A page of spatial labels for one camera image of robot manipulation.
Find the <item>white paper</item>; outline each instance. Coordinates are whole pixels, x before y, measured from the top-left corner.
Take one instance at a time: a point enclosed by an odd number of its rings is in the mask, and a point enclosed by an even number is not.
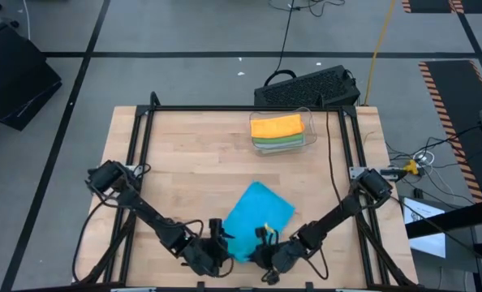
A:
[[[403,203],[411,207],[419,215],[425,218],[430,218],[432,216],[436,216],[445,212],[441,209],[428,206],[426,204],[411,200],[409,198],[405,198]],[[421,219],[421,217],[417,214],[413,213],[409,208],[403,207],[403,220],[405,224],[407,224],[423,219]],[[417,251],[422,251],[434,256],[445,258],[444,234],[433,234],[420,238],[409,239],[409,244],[411,245],[411,248],[414,248]]]

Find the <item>yellow sponge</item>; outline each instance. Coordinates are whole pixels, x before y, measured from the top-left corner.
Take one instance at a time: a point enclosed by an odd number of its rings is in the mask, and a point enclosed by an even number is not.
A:
[[[304,131],[300,114],[291,114],[279,118],[266,118],[250,121],[253,138],[280,138]]]

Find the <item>concrete floor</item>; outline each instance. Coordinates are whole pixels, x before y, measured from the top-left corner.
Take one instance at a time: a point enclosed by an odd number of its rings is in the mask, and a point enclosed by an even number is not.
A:
[[[3,15],[19,20],[18,32],[26,36],[22,2],[2,3]],[[32,42],[44,52],[84,52],[102,3],[29,0]],[[307,10],[295,12],[286,50],[372,52],[388,6],[389,0],[347,0],[345,6],[326,6],[321,18]],[[95,51],[279,51],[286,18],[286,12],[270,8],[263,0],[111,0]],[[482,15],[467,18],[482,47]],[[400,1],[381,51],[473,53],[456,14],[407,14]],[[49,58],[62,77],[61,89],[24,131],[0,125],[0,287],[67,106],[75,108],[15,290],[70,282],[71,259],[90,202],[83,180],[86,169],[101,160],[116,105],[145,104],[152,90],[164,105],[250,105],[253,89],[264,83],[278,63],[277,58],[92,58],[77,102],[67,105],[82,61]],[[379,59],[370,95],[370,105],[380,111],[386,140],[405,152],[421,147],[429,136],[445,138],[419,61],[428,60]],[[364,92],[370,63],[370,58],[284,58],[281,68],[303,75],[342,64]],[[435,165],[455,163],[448,145],[434,153]],[[471,198],[457,166],[440,172],[455,193]],[[416,185],[446,202],[467,203],[441,194],[425,179]],[[398,184],[398,191],[410,195],[411,188]],[[415,263],[420,282],[437,287],[439,267],[417,259]],[[473,290],[470,274],[467,282],[467,290]],[[444,270],[441,288],[464,290],[463,272]]]

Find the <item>wooden table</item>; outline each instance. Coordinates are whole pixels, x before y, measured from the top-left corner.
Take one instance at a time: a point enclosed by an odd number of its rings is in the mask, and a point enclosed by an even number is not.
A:
[[[125,162],[135,111],[135,107],[114,109],[102,161]],[[207,224],[210,217],[225,219],[248,185],[257,180],[296,207],[282,238],[287,238],[302,224],[320,219],[336,206],[338,202],[329,179],[326,112],[312,113],[318,138],[305,152],[271,157],[257,156],[253,150],[248,124],[250,113],[155,112],[147,158],[153,169],[144,176],[141,194],[144,200],[165,217],[173,217],[176,221],[201,219]],[[388,165],[377,109],[362,107],[357,113],[368,165]],[[140,125],[136,163],[145,120],[143,118]],[[348,117],[346,124],[353,160],[358,165]],[[329,113],[329,129],[335,182],[341,195],[345,195],[349,179],[337,113]],[[93,198],[91,208],[97,203],[98,199]],[[76,269],[79,277],[88,274],[108,247],[114,214],[115,209],[101,208],[89,222]],[[384,248],[398,267],[417,282],[398,202],[387,201],[377,210],[377,217]],[[281,276],[276,287],[304,288],[306,281],[313,282],[316,288],[366,287],[354,219],[346,220],[330,232],[323,249],[329,266],[327,281],[321,280],[304,260],[299,260],[291,271]],[[375,282],[380,283],[376,254],[370,245],[369,252]],[[122,255],[119,251],[116,256],[113,279],[118,279]],[[180,265],[182,261],[161,246],[153,230],[137,221],[127,278],[129,286],[196,287],[198,281],[204,281],[207,287],[268,287],[260,281],[265,271],[253,263],[235,263],[228,277],[211,278],[195,275],[188,267]],[[312,261],[323,273],[320,253]],[[223,273],[229,265],[225,262]]]

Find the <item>stacked sponges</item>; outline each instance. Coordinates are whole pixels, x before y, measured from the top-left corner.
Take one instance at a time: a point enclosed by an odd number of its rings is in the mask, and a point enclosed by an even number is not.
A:
[[[304,144],[304,124],[300,114],[250,121],[252,141],[257,148],[294,148]]]

